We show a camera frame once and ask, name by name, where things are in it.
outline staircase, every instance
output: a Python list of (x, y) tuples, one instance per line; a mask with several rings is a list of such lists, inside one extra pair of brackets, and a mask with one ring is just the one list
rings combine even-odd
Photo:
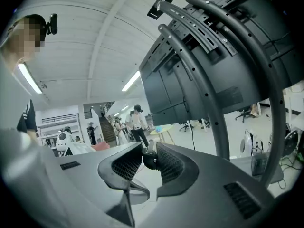
[(104, 140), (107, 143), (110, 143), (113, 141), (116, 142), (116, 137), (115, 137), (113, 127), (108, 122), (108, 120), (105, 117), (100, 117), (99, 122), (100, 122), (101, 130), (103, 132)]

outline office chair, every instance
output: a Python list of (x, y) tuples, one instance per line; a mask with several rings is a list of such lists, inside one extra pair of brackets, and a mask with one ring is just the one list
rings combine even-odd
[(183, 124), (184, 124), (184, 126), (180, 129), (180, 131), (181, 131), (182, 129), (185, 129), (185, 131), (186, 131), (187, 128), (189, 127), (188, 124), (187, 124), (187, 122), (183, 122)]
[(250, 114), (250, 112), (251, 112), (250, 106), (241, 109), (239, 112), (241, 112), (241, 114), (240, 114), (239, 116), (236, 117), (236, 120), (237, 120), (239, 117), (243, 117), (243, 121), (242, 121), (242, 122), (244, 123), (245, 117), (251, 115), (251, 114)]

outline fluorescent light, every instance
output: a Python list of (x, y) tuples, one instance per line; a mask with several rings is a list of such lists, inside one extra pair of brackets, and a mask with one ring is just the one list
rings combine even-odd
[(135, 80), (140, 76), (141, 74), (139, 73), (139, 71), (137, 71), (133, 77), (129, 80), (129, 82), (125, 85), (125, 87), (123, 87), (122, 91), (127, 91), (128, 88), (131, 87), (131, 85), (135, 82)]
[(127, 106), (125, 106), (125, 107), (122, 109), (122, 111), (123, 111), (123, 110), (125, 110), (125, 109), (127, 109), (128, 107), (129, 107), (128, 105), (127, 105)]
[(20, 69), (21, 73), (27, 80), (30, 86), (36, 91), (37, 94), (42, 94), (42, 91), (39, 89), (38, 85), (35, 83), (34, 79), (32, 78), (31, 74), (29, 73), (27, 67), (21, 63), (18, 64), (18, 68)]

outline ceiling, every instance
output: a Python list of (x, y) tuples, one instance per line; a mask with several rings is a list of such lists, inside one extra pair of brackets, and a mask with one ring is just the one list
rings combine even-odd
[(166, 14), (158, 20), (146, 15), (155, 1), (24, 1), (12, 19), (58, 15), (58, 33), (47, 35), (45, 47), (27, 63), (35, 81), (47, 86), (43, 95), (32, 93), (36, 110), (143, 97), (140, 79), (127, 92), (122, 88), (159, 36), (157, 26), (171, 21)]

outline white fan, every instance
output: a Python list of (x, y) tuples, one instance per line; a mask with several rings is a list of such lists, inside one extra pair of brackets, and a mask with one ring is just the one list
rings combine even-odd
[(263, 142), (258, 139), (257, 134), (253, 131), (245, 130), (245, 136), (240, 145), (241, 157), (252, 156), (253, 154), (263, 153)]

